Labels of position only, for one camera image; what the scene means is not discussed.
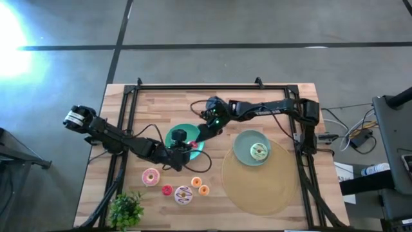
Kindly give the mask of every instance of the light green plate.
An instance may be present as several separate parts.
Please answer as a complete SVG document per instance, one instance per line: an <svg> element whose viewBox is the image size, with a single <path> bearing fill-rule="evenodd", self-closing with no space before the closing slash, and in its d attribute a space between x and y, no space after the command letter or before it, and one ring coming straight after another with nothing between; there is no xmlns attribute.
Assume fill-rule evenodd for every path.
<svg viewBox="0 0 412 232"><path fill-rule="evenodd" d="M253 159L250 147L255 143L262 143L268 148L268 156L264 160ZM256 130L247 130L240 133L234 140L233 150L236 158L248 166L258 166L266 162L270 155L270 142L266 136Z"/></svg>
<svg viewBox="0 0 412 232"><path fill-rule="evenodd" d="M169 147L173 142L172 142L172 131L177 130L177 129L182 129L186 131L187 137L185 140L185 143L188 143L189 141L195 141L196 138L198 137L200 130L198 129L197 126L192 125L192 124L179 124L172 129L169 130L169 132L166 135L165 139L165 145ZM205 142L199 142L197 148L193 148L193 150L200 150L203 151L203 147L205 145ZM195 151L191 153L191 160L196 158L200 154L199 151Z"/></svg>

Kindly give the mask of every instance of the green plant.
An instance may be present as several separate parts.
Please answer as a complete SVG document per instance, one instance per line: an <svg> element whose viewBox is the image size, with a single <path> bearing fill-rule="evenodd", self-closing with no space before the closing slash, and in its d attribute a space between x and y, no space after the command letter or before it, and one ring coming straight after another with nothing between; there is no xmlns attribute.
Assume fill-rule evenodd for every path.
<svg viewBox="0 0 412 232"><path fill-rule="evenodd" d="M132 192L131 195L126 193L117 195L110 205L110 226L121 231L127 231L127 228L137 225L144 209L140 206L141 199L142 194L140 192L137 192L137 194Z"/></svg>

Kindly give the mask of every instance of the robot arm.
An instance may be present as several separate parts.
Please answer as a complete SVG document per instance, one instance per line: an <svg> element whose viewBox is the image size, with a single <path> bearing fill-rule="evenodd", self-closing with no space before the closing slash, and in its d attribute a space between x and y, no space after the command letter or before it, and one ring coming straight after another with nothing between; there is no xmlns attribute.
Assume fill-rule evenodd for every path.
<svg viewBox="0 0 412 232"><path fill-rule="evenodd" d="M281 101L262 102L252 104L243 101L230 100L226 103L219 97L211 97L207 100L206 110L200 117L206 120L205 124L198 126L200 134L196 142L211 139L220 133L230 121L248 121L257 116L287 114L304 128L301 135L301 150L305 153L316 153L315 126L319 123L319 103L300 99L284 99Z"/></svg>
<svg viewBox="0 0 412 232"><path fill-rule="evenodd" d="M190 153L187 151L191 146L188 144L178 142L177 146L169 149L160 141L127 135L105 119L96 116L94 109L85 106L73 106L63 124L69 130L90 134L90 137L85 138L88 143L99 140L104 149L112 154L122 153L129 148L138 158L154 164L168 165L176 171L181 171L182 166L190 160ZM172 133L172 138L177 141L185 140L185 136L184 131Z"/></svg>

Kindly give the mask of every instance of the gray floor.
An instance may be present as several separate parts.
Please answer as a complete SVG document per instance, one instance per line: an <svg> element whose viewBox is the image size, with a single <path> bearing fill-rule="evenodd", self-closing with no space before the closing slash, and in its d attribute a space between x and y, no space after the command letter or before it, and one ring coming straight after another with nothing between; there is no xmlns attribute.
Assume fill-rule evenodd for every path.
<svg viewBox="0 0 412 232"><path fill-rule="evenodd" d="M5 43L115 44L125 5L126 0L0 2L0 15L20 26L6 28L10 33L0 38L0 49ZM402 0L135 0L124 44L412 41L411 23ZM0 127L53 161L48 171L32 168L8 231L70 228L90 147L61 123L73 104L100 109L113 51L5 50L0 53ZM412 85L411 73L412 47L123 51L114 83L137 77L146 83L252 82L259 76L265 82L314 82L322 107L334 107L396 94ZM336 113L354 124L368 109ZM333 124L327 128L342 132ZM377 137L369 155L341 153L334 144L335 160L386 161ZM379 229L375 221L359 218L359 210L348 207L353 226Z"/></svg>

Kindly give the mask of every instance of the woven placemat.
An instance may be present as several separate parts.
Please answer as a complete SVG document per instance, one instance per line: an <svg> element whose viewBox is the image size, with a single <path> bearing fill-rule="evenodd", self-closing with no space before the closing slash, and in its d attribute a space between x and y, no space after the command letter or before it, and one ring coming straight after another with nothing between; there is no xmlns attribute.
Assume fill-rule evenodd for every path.
<svg viewBox="0 0 412 232"><path fill-rule="evenodd" d="M242 164L231 149L222 164L226 195L243 211L273 215L293 199L299 182L295 156L270 141L268 160L260 166Z"/></svg>

